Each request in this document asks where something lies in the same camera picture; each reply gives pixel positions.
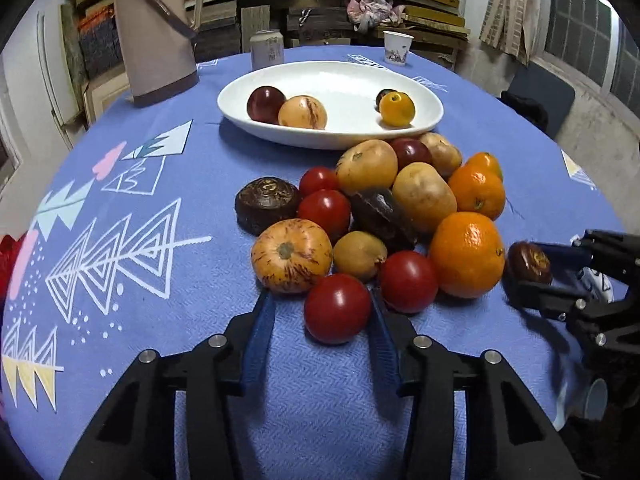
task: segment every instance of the orange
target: orange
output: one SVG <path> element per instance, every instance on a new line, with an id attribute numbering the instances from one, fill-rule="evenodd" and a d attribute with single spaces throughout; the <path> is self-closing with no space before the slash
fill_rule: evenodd
<path id="1" fill-rule="evenodd" d="M 458 211 L 474 211 L 495 220 L 502 214 L 506 196 L 495 174 L 464 165 L 447 182 L 458 202 Z"/>
<path id="2" fill-rule="evenodd" d="M 500 179 L 502 178 L 502 168 L 500 167 L 500 163 L 498 159 L 495 158 L 491 153 L 481 152 L 476 153 L 469 157 L 469 160 L 465 163 L 466 166 L 475 166 L 479 170 L 487 170 L 491 173 L 495 173 L 495 175 Z"/>
<path id="3" fill-rule="evenodd" d="M 436 229 L 429 256 L 438 286 L 459 298 L 479 298 L 498 283 L 505 251 L 500 233 L 486 216 L 458 212 Z"/>
<path id="4" fill-rule="evenodd" d="M 408 126 L 415 117 L 415 105 L 404 92 L 389 92 L 378 105 L 382 120 L 388 126 Z"/>

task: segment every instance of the yellow triangle pattern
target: yellow triangle pattern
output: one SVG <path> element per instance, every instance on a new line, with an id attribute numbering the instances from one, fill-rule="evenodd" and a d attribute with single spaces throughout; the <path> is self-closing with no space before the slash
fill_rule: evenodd
<path id="1" fill-rule="evenodd" d="M 56 371 L 63 371 L 64 368 L 53 367 L 30 361 L 14 359 L 7 355 L 2 355 L 2 369 L 9 384 L 11 395 L 14 398 L 14 404 L 18 405 L 17 400 L 17 378 L 20 377 L 20 384 L 24 388 L 25 393 L 38 409 L 38 398 L 36 395 L 36 375 L 38 376 L 42 387 L 49 398 L 54 411 L 56 409 Z"/>
<path id="2" fill-rule="evenodd" d="M 56 369 L 47 365 L 33 365 L 33 367 L 47 397 L 49 397 L 53 411 L 56 411 Z"/>
<path id="3" fill-rule="evenodd" d="M 9 390 L 11 390 L 11 396 L 14 398 L 14 404 L 18 404 L 17 391 L 15 389 L 17 380 L 18 363 L 12 357 L 2 356 L 2 368 L 4 369 L 4 375 L 6 382 L 9 384 Z"/>
<path id="4" fill-rule="evenodd" d="M 569 176 L 574 176 L 582 168 L 578 166 L 573 161 L 573 159 L 569 155 L 567 155 L 563 150 L 561 151 L 562 151 L 562 158 L 564 158 L 564 165 L 566 166 L 567 173 L 569 173 Z"/>
<path id="5" fill-rule="evenodd" d="M 31 400 L 33 407 L 38 409 L 38 398 L 36 397 L 36 375 L 33 369 L 34 364 L 29 361 L 18 361 L 18 377 L 20 383 Z"/>

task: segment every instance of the white oval bowl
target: white oval bowl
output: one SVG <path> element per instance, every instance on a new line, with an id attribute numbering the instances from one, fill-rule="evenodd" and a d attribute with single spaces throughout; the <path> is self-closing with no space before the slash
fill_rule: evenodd
<path id="1" fill-rule="evenodd" d="M 290 128 L 253 121 L 246 112 L 259 86 L 275 86 L 287 99 L 309 95 L 326 109 L 324 130 Z M 376 111 L 385 88 L 406 92 L 415 103 L 409 128 L 389 128 Z M 391 70 L 341 61 L 303 61 L 270 66 L 243 75 L 218 95 L 218 108 L 233 124 L 261 139 L 316 150 L 345 150 L 367 139 L 411 137 L 431 130 L 442 118 L 442 102 L 420 83 Z"/>

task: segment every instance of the round table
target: round table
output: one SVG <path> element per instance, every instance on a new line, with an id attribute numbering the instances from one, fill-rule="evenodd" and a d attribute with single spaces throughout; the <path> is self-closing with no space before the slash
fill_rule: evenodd
<path id="1" fill-rule="evenodd" d="M 378 65 L 431 88 L 445 110 L 436 131 L 465 158 L 488 151 L 500 160 L 508 204 L 496 223 L 505 246 L 568 243 L 585 228 L 622 230 L 552 140 L 439 65 L 411 54 L 406 66 L 385 66 L 381 48 L 356 46 L 295 48 L 285 58 Z M 197 86 L 170 100 L 136 109 L 120 98 L 68 156 L 38 208 L 5 307 L 2 390 L 11 432 L 45 480 L 58 478 L 141 350 L 190 350 L 254 306 L 254 237 L 236 224 L 236 192 L 265 175 L 298 183 L 309 167 L 338 159 L 253 138 L 223 120 L 218 93 L 249 70 L 248 54 L 214 60 L 198 67 Z M 305 338 L 302 301 L 278 300 L 265 382 L 230 402 L 245 478 L 394 478 L 409 400 L 372 381 L 365 333 L 337 348 Z M 499 350 L 556 426 L 584 386 L 580 349 L 564 326 L 507 306 L 500 285 L 477 301 L 440 300 L 412 323 L 452 351 Z M 462 400 L 455 479 L 464 469 Z M 176 461 L 186 478 L 182 402 Z"/>

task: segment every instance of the chair backrest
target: chair backrest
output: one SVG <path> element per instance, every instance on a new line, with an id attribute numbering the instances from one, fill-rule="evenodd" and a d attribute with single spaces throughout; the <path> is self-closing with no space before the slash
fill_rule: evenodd
<path id="1" fill-rule="evenodd" d="M 551 139 L 556 138 L 575 100 L 575 90 L 569 83 L 534 62 L 518 68 L 509 92 L 544 107 L 549 118 L 545 133 Z"/>

